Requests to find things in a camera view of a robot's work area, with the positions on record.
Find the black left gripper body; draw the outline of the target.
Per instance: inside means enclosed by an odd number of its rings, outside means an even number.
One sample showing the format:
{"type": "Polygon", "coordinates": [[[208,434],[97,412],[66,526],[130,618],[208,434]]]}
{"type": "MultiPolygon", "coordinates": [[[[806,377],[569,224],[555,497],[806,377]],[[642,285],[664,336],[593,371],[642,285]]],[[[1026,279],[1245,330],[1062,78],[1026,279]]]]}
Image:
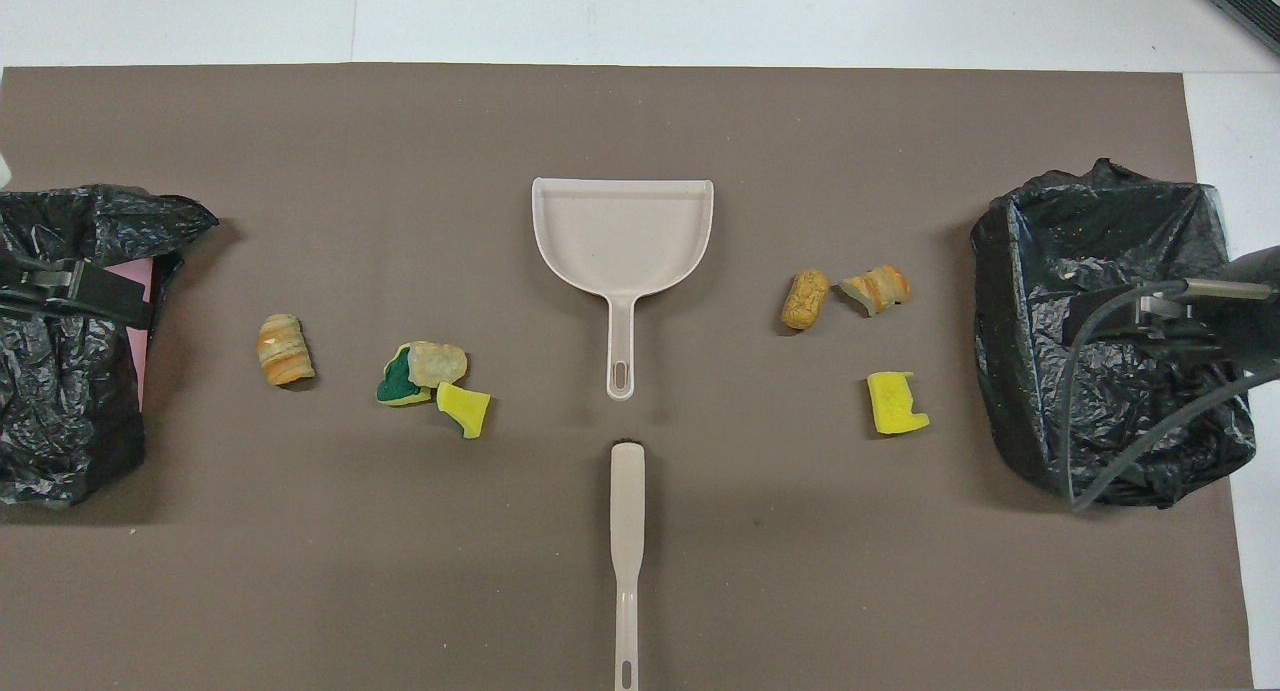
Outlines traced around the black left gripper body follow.
{"type": "Polygon", "coordinates": [[[106,319],[125,328],[150,328],[154,305],[146,287],[83,258],[41,261],[0,253],[0,317],[106,319]]]}

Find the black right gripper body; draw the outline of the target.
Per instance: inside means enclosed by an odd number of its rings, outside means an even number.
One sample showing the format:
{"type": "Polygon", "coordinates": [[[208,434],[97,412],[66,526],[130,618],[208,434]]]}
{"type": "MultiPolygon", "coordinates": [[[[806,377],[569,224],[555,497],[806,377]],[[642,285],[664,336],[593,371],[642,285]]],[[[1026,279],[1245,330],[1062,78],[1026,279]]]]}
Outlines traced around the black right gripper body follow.
{"type": "Polygon", "coordinates": [[[1247,371],[1280,362],[1280,246],[1180,284],[1140,296],[1134,312],[1139,349],[1174,363],[1247,371]]]}

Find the large striped croissant piece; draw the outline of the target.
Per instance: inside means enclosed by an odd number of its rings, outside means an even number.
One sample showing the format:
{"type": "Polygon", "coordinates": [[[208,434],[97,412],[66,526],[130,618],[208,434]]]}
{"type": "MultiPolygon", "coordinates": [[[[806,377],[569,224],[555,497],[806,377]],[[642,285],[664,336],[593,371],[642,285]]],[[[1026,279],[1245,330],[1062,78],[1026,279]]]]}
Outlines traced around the large striped croissant piece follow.
{"type": "Polygon", "coordinates": [[[316,377],[314,360],[293,314],[271,314],[259,328],[255,344],[260,369],[271,386],[285,386],[316,377]]]}

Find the green and yellow sponge piece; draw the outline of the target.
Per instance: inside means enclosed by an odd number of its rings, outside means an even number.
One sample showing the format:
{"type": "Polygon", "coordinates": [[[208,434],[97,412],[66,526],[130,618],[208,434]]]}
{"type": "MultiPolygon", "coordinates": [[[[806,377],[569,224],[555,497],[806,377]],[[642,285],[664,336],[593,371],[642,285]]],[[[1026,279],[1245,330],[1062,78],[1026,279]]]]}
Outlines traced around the green and yellow sponge piece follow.
{"type": "Polygon", "coordinates": [[[429,386],[419,386],[410,377],[410,344],[398,346],[396,354],[384,363],[375,401],[384,407],[410,407],[433,399],[429,386]]]}

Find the small yellow sponge piece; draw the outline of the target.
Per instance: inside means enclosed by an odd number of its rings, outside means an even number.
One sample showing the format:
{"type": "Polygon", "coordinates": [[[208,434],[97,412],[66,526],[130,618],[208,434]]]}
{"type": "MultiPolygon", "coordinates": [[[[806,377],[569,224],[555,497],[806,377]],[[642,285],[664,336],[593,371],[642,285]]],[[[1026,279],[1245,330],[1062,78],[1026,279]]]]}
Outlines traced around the small yellow sponge piece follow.
{"type": "Polygon", "coordinates": [[[436,408],[458,425],[462,438],[479,439],[483,435],[492,395],[466,386],[442,383],[435,392],[436,408]]]}

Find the notched yellow sponge piece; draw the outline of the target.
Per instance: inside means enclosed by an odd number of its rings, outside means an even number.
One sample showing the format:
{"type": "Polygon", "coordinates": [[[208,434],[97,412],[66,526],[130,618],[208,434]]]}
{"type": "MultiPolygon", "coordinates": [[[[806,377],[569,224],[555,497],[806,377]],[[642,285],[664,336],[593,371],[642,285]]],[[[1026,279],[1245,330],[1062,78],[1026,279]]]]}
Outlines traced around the notched yellow sponge piece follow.
{"type": "Polygon", "coordinates": [[[870,372],[867,377],[876,433],[900,435],[931,425],[929,416],[914,408],[911,377],[909,371],[870,372]]]}

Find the small striped croissant piece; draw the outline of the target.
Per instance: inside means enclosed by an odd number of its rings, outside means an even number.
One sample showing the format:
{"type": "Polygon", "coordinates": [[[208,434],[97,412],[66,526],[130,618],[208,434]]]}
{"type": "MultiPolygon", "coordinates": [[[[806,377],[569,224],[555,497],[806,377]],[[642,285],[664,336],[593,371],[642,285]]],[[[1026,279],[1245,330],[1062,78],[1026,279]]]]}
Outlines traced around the small striped croissant piece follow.
{"type": "Polygon", "coordinates": [[[868,317],[878,316],[893,305],[904,305],[911,298],[909,278],[892,264],[882,264],[863,275],[842,278],[837,289],[852,299],[868,317]]]}

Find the brown bread roll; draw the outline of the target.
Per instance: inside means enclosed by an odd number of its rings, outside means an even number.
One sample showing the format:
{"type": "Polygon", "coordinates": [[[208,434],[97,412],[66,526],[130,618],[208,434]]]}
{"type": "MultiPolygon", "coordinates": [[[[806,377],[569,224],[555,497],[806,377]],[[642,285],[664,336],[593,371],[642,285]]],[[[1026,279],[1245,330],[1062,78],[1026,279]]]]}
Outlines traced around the brown bread roll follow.
{"type": "Polygon", "coordinates": [[[794,331],[813,328],[829,290],[829,280],[818,267],[806,267],[792,276],[780,312],[781,322],[794,331]]]}

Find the beige plastic dustpan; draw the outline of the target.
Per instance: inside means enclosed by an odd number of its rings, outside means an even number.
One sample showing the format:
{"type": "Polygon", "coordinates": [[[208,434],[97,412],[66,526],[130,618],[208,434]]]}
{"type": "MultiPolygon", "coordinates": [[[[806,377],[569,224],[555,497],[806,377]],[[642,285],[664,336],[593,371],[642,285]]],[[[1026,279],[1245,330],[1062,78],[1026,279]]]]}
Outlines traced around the beige plastic dustpan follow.
{"type": "Polygon", "coordinates": [[[712,180],[532,180],[532,229],[544,264],[607,305],[612,401],[628,401],[635,392],[636,305],[699,266],[714,200],[712,180]]]}

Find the beige brush with black bristles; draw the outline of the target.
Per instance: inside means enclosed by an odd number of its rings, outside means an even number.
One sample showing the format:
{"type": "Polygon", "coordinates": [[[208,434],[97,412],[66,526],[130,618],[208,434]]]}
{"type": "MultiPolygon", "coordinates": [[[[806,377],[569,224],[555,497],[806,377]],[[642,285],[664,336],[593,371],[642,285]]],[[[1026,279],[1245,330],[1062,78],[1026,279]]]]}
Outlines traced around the beige brush with black bristles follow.
{"type": "Polygon", "coordinates": [[[609,541],[614,572],[614,691],[639,690],[639,577],[646,509],[645,453],[639,441],[611,449],[609,541]]]}

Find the pink bin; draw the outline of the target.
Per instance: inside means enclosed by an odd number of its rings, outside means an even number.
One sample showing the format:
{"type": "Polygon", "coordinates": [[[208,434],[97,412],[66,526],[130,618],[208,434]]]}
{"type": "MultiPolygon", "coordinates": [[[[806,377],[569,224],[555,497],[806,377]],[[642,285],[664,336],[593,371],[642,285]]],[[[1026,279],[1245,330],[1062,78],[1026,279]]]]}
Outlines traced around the pink bin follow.
{"type": "MultiPolygon", "coordinates": [[[[118,276],[128,278],[142,287],[141,298],[150,303],[154,285],[154,258],[137,258],[125,264],[113,264],[106,271],[118,276]]],[[[145,376],[148,352],[148,331],[146,328],[127,328],[127,337],[131,344],[131,358],[134,366],[136,401],[140,409],[143,408],[145,376]]]]}

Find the crumpled black trash bag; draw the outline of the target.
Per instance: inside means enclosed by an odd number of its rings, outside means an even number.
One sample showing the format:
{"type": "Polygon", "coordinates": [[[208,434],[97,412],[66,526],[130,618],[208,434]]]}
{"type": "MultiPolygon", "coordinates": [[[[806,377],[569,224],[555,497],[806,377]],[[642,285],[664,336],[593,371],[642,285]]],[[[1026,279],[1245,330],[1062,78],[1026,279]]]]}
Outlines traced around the crumpled black trash bag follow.
{"type": "MultiPolygon", "coordinates": [[[[183,250],[216,225],[195,200],[125,186],[0,191],[0,253],[99,267],[154,258],[154,317],[183,250]]],[[[0,503],[72,507],[143,459],[125,326],[0,317],[0,503]]]]}

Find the black bag lined bin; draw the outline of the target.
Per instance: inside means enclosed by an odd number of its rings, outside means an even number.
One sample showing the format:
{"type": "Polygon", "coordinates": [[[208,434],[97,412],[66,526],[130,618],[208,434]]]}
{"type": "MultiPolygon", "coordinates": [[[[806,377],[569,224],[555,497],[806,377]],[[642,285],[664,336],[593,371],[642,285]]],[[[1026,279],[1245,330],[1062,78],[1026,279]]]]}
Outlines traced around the black bag lined bin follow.
{"type": "Polygon", "coordinates": [[[992,200],[970,244],[977,383],[1015,473],[1078,511],[1167,508],[1254,457],[1267,375],[1137,346],[1140,296],[1228,264],[1211,186],[1100,159],[992,200]]]}

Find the brown table mat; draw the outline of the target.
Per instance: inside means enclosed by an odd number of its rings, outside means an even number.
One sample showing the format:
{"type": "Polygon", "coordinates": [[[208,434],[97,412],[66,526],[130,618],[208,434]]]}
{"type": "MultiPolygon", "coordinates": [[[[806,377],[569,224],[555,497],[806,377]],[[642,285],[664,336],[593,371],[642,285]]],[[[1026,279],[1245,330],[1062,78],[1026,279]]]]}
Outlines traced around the brown table mat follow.
{"type": "Polygon", "coordinates": [[[1193,180],[1178,75],[498,65],[10,68],[20,189],[205,203],[146,372],[145,465],[0,508],[0,691],[608,691],[609,449],[646,449],[643,688],[1252,683],[1229,482],[1070,514],[975,380],[969,232],[1097,157],[1193,180]],[[636,305],[535,243],[549,179],[712,180],[710,241],[636,305]],[[911,298],[837,289],[882,264],[911,298]],[[806,331],[796,273],[829,280],[806,331]],[[265,381],[271,314],[316,377],[265,381]],[[492,395],[462,438],[375,401],[412,340],[492,395]],[[867,377],[931,425],[882,435],[867,377]]]}

